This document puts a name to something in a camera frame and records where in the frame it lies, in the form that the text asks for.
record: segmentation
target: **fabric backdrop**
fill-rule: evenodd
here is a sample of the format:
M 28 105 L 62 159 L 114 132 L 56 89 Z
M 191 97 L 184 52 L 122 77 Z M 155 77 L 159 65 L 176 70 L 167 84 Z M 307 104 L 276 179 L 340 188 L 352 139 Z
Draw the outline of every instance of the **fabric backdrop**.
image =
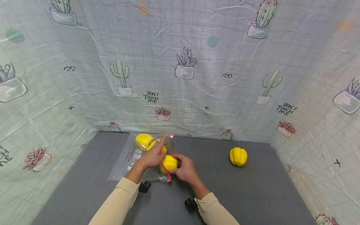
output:
M 2 223 L 105 130 L 270 143 L 318 224 L 360 224 L 359 1 L 0 5 Z

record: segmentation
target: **gray table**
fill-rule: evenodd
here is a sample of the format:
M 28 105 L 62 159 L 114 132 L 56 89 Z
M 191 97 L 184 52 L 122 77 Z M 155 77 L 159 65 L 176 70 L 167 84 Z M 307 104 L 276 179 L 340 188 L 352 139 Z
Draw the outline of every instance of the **gray table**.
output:
M 107 178 L 128 134 L 99 132 L 81 153 L 56 188 L 34 225 L 88 224 L 117 182 Z M 205 185 L 241 225 L 311 225 L 310 212 L 269 144 L 175 137 L 177 153 L 193 159 Z M 229 150 L 248 152 L 245 166 L 229 161 Z M 147 194 L 139 193 L 124 224 L 204 224 L 198 212 L 184 206 L 194 197 L 187 184 L 154 182 Z

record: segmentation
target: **human hand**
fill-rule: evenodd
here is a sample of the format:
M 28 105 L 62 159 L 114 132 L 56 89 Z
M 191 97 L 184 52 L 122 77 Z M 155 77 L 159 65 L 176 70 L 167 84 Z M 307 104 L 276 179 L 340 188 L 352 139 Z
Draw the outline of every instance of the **human hand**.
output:
M 143 167 L 145 167 L 145 169 L 159 165 L 166 156 L 166 153 L 160 154 L 160 150 L 164 146 L 164 140 L 165 136 L 163 136 L 160 141 L 156 141 L 154 146 L 145 152 L 145 154 L 140 157 L 137 163 L 141 164 Z
M 181 166 L 180 168 L 170 170 L 169 173 L 176 174 L 180 180 L 189 184 L 193 184 L 200 180 L 198 174 L 196 173 L 194 163 L 190 158 L 182 154 L 173 154 L 172 156 L 181 160 Z

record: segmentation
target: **bell pepper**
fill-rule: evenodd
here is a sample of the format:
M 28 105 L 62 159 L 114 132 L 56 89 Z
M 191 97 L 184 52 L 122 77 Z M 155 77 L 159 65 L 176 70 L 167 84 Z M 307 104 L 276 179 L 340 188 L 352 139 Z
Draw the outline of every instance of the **bell pepper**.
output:
M 237 166 L 243 166 L 247 161 L 247 152 L 243 148 L 235 147 L 230 150 L 230 161 Z
M 136 145 L 143 151 L 147 151 L 153 137 L 150 134 L 139 134 L 135 138 Z
M 151 148 L 154 146 L 155 142 L 156 142 L 156 140 L 153 141 L 153 142 L 151 142 L 151 144 L 150 144 L 149 147 L 148 147 L 148 150 L 151 149 Z M 167 152 L 166 145 L 164 145 L 164 146 L 162 147 L 161 153 L 166 153 L 166 152 Z
M 164 170 L 164 167 L 167 171 L 176 169 L 177 168 L 177 158 L 174 158 L 173 156 L 165 156 L 165 158 L 162 160 L 162 165 L 160 165 L 160 172 L 163 174 L 166 174 L 166 171 Z

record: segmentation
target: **long sleeve shirt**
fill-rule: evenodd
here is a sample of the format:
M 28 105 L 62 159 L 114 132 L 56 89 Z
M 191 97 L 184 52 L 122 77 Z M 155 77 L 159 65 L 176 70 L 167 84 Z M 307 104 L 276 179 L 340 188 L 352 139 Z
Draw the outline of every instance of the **long sleeve shirt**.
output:
M 122 178 L 96 212 L 89 225 L 122 225 L 139 193 L 139 185 Z M 195 198 L 199 213 L 207 225 L 239 225 L 211 192 L 201 200 Z

